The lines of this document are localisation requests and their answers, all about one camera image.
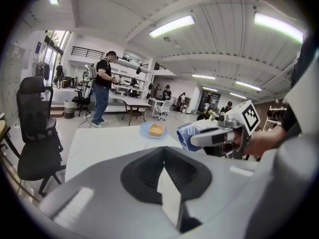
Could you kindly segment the person's right hand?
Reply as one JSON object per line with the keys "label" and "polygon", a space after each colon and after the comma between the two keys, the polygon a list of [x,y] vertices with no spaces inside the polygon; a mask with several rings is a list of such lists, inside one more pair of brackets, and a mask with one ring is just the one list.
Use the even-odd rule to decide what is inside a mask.
{"label": "person's right hand", "polygon": [[229,152],[233,149],[243,150],[242,130],[235,129],[232,132],[224,134],[224,151]]}

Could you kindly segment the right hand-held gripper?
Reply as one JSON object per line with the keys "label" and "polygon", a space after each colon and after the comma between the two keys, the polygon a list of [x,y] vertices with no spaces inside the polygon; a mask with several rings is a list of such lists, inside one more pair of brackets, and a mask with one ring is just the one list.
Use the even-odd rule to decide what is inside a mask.
{"label": "right hand-held gripper", "polygon": [[198,147],[222,146],[226,143],[232,143],[235,138],[234,130],[241,129],[243,150],[233,149],[225,152],[225,155],[229,158],[241,158],[252,133],[259,123],[259,115],[253,103],[248,100],[220,115],[218,121],[220,127],[202,130],[199,134],[190,138],[190,143]]}

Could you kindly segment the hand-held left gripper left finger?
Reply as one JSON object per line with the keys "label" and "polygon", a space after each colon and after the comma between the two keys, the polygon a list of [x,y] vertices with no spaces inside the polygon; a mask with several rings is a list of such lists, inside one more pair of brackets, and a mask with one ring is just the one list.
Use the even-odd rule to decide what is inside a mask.
{"label": "hand-held left gripper left finger", "polygon": [[137,200],[121,182],[129,163],[163,151],[155,147],[98,162],[54,189],[39,209],[81,238],[173,239],[180,233],[161,205]]}

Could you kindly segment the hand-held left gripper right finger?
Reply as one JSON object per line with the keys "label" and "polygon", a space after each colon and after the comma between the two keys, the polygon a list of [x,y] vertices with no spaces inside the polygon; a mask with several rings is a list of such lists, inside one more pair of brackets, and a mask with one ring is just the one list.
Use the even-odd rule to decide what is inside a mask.
{"label": "hand-held left gripper right finger", "polygon": [[181,239],[302,239],[315,230],[319,202],[319,137],[302,135],[267,151],[254,171],[232,166],[245,179],[227,204],[206,222],[188,211],[168,173],[163,174],[163,211]]}

